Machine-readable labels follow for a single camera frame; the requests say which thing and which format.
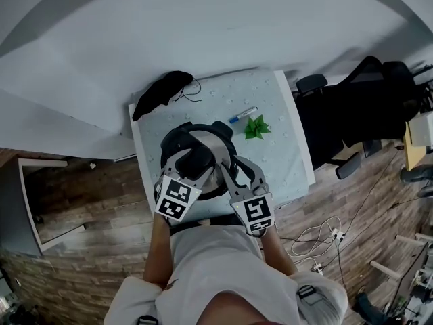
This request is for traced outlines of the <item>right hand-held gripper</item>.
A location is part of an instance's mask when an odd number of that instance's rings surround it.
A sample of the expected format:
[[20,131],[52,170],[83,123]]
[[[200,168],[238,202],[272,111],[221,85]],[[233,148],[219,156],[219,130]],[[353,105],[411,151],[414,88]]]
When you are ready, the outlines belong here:
[[235,159],[238,167],[250,180],[250,188],[239,185],[229,168],[221,163],[221,173],[231,196],[229,204],[244,225],[247,235],[258,238],[275,225],[273,197],[267,189],[263,170],[242,156],[235,156]]

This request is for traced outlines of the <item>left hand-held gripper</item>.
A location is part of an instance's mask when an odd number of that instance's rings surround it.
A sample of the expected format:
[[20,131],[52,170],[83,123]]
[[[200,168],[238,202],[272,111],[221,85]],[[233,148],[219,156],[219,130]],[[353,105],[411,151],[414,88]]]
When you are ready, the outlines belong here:
[[215,166],[209,166],[195,181],[181,178],[176,162],[191,151],[188,148],[172,155],[154,185],[154,212],[177,223],[184,219],[202,190],[214,190],[217,186]]

